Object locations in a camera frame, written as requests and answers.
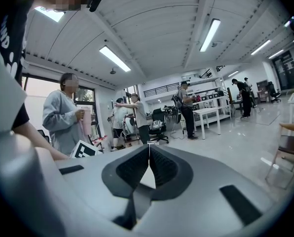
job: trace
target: white shelving unit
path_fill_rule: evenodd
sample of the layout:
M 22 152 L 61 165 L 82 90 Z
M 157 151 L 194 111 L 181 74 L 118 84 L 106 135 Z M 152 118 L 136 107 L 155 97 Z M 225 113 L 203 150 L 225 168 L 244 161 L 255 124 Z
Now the white shelving unit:
M 188 91 L 188 94 L 189 95 L 199 94 L 199 93 L 203 93 L 203 92 L 215 91 L 216 89 L 220 89 L 221 91 L 224 92 L 225 95 L 220 96 L 220 97 L 216 97 L 216 98 L 212 98 L 212 99 L 208 99 L 208 100 L 204 100 L 204 101 L 200 101 L 197 103 L 193 103 L 193 105 L 198 106 L 198 109 L 218 107 L 220 109 L 220 120 L 226 119 L 226 118 L 231 119 L 230 101 L 229 101 L 227 88 L 226 88 L 226 85 L 225 85 L 223 78 L 214 77 L 214 78 L 203 79 L 201 81 L 190 82 L 190 86 L 208 83 L 208 82 L 215 82 L 216 87 L 212 87 L 212 88 L 209 88 L 206 90 Z M 215 121 L 217 121 L 216 116 L 208 118 L 208 123 L 212 123 Z M 201 121 L 200 120 L 196 121 L 195 125 L 200 126 Z

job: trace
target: glossy floor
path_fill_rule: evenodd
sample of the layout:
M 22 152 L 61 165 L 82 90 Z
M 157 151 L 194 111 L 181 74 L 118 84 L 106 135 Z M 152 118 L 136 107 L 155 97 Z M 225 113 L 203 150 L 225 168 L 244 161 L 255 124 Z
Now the glossy floor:
M 183 140 L 169 137 L 167 145 L 219 160 L 261 186 L 274 200 L 279 200 L 288 192 L 283 187 L 292 176 L 292 165 L 278 159 L 279 168 L 272 170 L 268 182 L 264 178 L 270 168 L 267 163 L 272 162 L 278 147 L 279 123 L 289 120 L 288 97 L 281 99 L 279 104 L 258 105 L 258 109 L 252 109 L 251 117 L 244 120 L 239 119 L 240 112 L 236 111 L 235 118 L 220 122 L 221 135 L 217 135 L 217 124 L 212 123 L 209 129 L 205 127 L 205 140 L 201 139 L 198 127 L 198 140 L 188 141 L 185 134 Z M 176 130 L 171 136 L 182 138 L 182 130 Z

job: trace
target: backpack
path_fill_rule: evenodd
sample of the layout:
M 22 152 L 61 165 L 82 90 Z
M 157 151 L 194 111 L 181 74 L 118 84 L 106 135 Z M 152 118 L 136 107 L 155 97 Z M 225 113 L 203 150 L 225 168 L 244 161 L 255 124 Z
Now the backpack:
M 175 106 L 176 106 L 176 108 L 177 108 L 178 110 L 180 110 L 181 107 L 182 107 L 182 105 L 183 105 L 182 101 L 181 101 L 180 98 L 178 97 L 179 91 L 180 91 L 180 90 L 178 90 L 177 94 L 173 95 L 173 96 L 172 96 L 172 99 L 171 99 L 171 100 L 175 103 Z

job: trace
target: man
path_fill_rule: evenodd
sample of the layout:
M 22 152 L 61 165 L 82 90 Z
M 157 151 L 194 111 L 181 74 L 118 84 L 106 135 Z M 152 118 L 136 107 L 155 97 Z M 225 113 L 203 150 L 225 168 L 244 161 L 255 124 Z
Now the man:
M 118 104 L 124 104 L 123 98 L 118 98 L 116 101 Z M 112 111 L 112 115 L 110 117 L 108 117 L 109 119 L 111 119 L 112 117 L 114 117 L 114 121 L 113 121 L 113 146 L 114 148 L 112 149 L 112 151 L 116 151 L 117 150 L 117 145 L 118 145 L 118 140 L 119 138 L 122 136 L 124 137 L 123 134 L 123 119 L 125 116 L 129 116 L 132 115 L 133 113 L 131 112 L 130 109 L 126 108 L 126 107 L 114 107 L 113 111 Z
M 233 79 L 231 80 L 231 82 L 237 85 L 239 89 L 239 97 L 242 97 L 242 105 L 244 108 L 244 114 L 241 117 L 241 119 L 249 118 L 250 111 L 251 111 L 249 87 L 243 82 L 238 81 L 237 79 Z
M 116 104 L 115 106 L 134 109 L 139 136 L 141 138 L 142 143 L 147 144 L 147 141 L 150 140 L 150 136 L 149 136 L 149 125 L 147 123 L 147 117 L 144 110 L 144 105 L 140 101 L 137 94 L 131 95 L 131 101 L 133 102 L 133 104 Z
M 193 117 L 193 100 L 195 97 L 189 97 L 187 94 L 187 88 L 189 84 L 186 81 L 181 82 L 180 89 L 178 90 L 178 98 L 182 102 L 181 113 L 185 119 L 187 139 L 197 140 L 197 137 L 193 135 L 194 131 L 194 117 Z
M 255 95 L 252 89 L 252 84 L 250 82 L 248 82 L 248 78 L 245 77 L 245 84 L 249 87 L 249 91 L 250 91 L 250 100 L 252 103 L 253 107 L 257 107 L 256 102 L 255 102 Z
M 79 9 L 87 0 L 4 0 L 0 3 L 0 61 L 4 62 L 10 76 L 21 84 L 22 64 L 25 58 L 24 33 L 27 14 L 42 6 L 47 9 Z M 25 106 L 21 107 L 12 130 L 26 136 L 35 147 L 48 149 L 54 160 L 67 159 L 68 156 L 54 149 L 30 124 Z

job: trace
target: black office chair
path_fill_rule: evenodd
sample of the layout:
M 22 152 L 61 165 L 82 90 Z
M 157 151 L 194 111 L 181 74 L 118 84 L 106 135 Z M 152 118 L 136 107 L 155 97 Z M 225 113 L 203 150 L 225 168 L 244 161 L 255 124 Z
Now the black office chair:
M 161 111 L 161 109 L 156 109 L 152 113 L 152 121 L 160 120 L 162 122 L 165 122 L 165 112 Z M 168 136 L 164 135 L 164 132 L 167 131 L 166 125 L 163 125 L 160 129 L 157 130 L 149 130 L 150 135 L 156 135 L 156 138 L 152 139 L 151 141 L 159 141 L 164 140 L 169 143 Z
M 281 99 L 278 99 L 277 97 L 281 94 L 279 92 L 276 92 L 275 88 L 274 88 L 274 84 L 269 81 L 268 85 L 267 85 L 267 90 L 270 91 L 270 96 L 274 97 L 274 99 L 271 100 L 271 103 L 273 102 L 279 102 L 281 101 Z
M 49 137 L 45 135 L 45 133 L 44 133 L 44 131 L 43 131 L 42 129 L 41 129 L 41 130 L 37 130 L 37 131 L 43 136 L 43 138 L 44 138 L 45 140 L 48 141 L 48 143 L 50 143 L 50 142 L 49 142 Z

